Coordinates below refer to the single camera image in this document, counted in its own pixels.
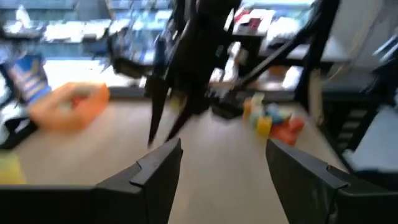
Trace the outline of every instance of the white wall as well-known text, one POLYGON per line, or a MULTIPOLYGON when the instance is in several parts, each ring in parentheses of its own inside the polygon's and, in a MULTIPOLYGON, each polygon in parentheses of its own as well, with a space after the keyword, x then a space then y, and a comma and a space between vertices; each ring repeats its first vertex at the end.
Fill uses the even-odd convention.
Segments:
POLYGON ((378 65, 378 58, 373 57, 372 53, 389 38, 388 21, 379 24, 370 34, 367 44, 363 44, 381 6, 380 0, 341 0, 332 35, 340 40, 352 58, 361 53, 353 61, 354 67, 374 68, 378 65))

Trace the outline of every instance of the wooden table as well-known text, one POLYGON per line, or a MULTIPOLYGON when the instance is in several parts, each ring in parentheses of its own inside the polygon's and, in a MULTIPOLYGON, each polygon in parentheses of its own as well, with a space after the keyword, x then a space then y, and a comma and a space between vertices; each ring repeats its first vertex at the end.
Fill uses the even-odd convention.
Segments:
MULTIPOLYGON (((304 114, 297 105, 287 107, 304 114)), ((162 144, 174 119, 165 110, 154 146, 162 144)), ((149 102, 111 102, 88 129, 37 131, 15 151, 29 184, 95 185, 150 151, 149 124, 149 102)), ((209 112, 192 119, 180 137, 184 155, 170 223, 287 223, 268 170, 265 141, 245 121, 225 123, 209 112)), ((310 121, 297 147, 343 169, 310 121)))

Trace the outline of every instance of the shelf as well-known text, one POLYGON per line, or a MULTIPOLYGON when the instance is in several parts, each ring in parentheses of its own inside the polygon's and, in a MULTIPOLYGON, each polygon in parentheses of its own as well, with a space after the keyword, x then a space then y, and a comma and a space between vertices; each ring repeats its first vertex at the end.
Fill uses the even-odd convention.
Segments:
POLYGON ((0 1, 0 9, 15 10, 20 5, 23 5, 27 10, 47 10, 47 9, 62 9, 62 10, 73 10, 75 7, 75 0, 7 0, 0 1))

